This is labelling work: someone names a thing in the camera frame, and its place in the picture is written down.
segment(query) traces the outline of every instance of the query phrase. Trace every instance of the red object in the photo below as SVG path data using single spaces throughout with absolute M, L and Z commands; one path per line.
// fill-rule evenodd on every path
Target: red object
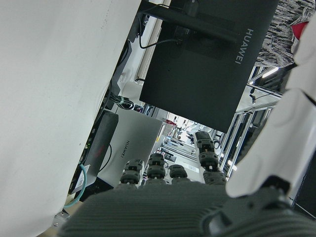
M 302 32 L 307 24 L 308 24 L 308 21 L 291 26 L 293 34 L 298 40 L 300 40 Z

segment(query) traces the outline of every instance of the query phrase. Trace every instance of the patterned fabric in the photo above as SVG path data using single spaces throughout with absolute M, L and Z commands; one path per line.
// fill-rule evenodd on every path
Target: patterned fabric
M 255 66 L 286 67 L 294 63 L 298 40 L 291 25 L 309 21 L 315 12 L 315 0 L 280 0 Z

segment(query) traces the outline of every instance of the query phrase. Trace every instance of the black monitor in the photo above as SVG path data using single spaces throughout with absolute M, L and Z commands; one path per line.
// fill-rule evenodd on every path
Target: black monitor
M 174 0 L 171 6 L 183 8 L 186 2 Z M 140 100 L 227 132 L 278 0 L 197 2 L 196 19 L 235 36 L 226 40 L 191 30 L 180 42 L 156 45 Z M 159 41 L 180 34 L 179 26 L 164 21 Z
M 87 147 L 82 153 L 82 164 L 87 173 L 86 186 L 93 184 L 99 174 L 103 159 L 108 151 L 113 134 L 119 122 L 119 116 L 108 111 L 101 114 L 100 119 L 92 127 L 87 140 Z M 69 194 L 82 189 L 83 173 L 78 166 L 69 187 Z

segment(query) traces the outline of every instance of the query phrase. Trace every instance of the monitor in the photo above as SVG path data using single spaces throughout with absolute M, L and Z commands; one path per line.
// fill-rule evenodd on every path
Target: monitor
M 101 119 L 93 126 L 84 149 L 83 166 L 87 173 L 86 186 L 93 184 L 98 176 L 101 164 L 106 154 L 110 153 L 109 145 L 119 122 L 119 116 L 103 111 Z M 69 193 L 74 194 L 82 189 L 83 172 L 78 166 L 69 187 Z
M 183 7 L 185 0 L 171 6 Z M 156 45 L 140 100 L 227 132 L 278 0 L 199 0 L 196 18 L 237 33 L 236 43 L 191 31 Z M 159 40 L 178 26 L 163 22 Z
M 125 164 L 133 159 L 147 163 L 162 126 L 162 121 L 134 110 L 118 108 L 117 129 L 111 139 L 112 156 L 106 154 L 103 163 L 108 164 L 98 177 L 112 187 L 119 184 Z

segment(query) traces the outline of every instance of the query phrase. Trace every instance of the monitor back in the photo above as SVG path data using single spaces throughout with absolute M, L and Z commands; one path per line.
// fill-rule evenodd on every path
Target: monitor back
M 185 1 L 174 2 L 182 7 Z M 181 45 L 158 44 L 140 100 L 227 132 L 278 0 L 198 2 L 196 17 L 237 32 L 237 43 L 195 32 Z M 159 40 L 174 38 L 176 28 L 163 22 Z
M 133 159 L 141 159 L 145 164 L 151 154 L 162 121 L 134 110 L 118 108 L 118 125 L 111 139 L 112 156 L 105 155 L 103 165 L 109 163 L 98 177 L 116 187 L 119 184 L 125 164 Z

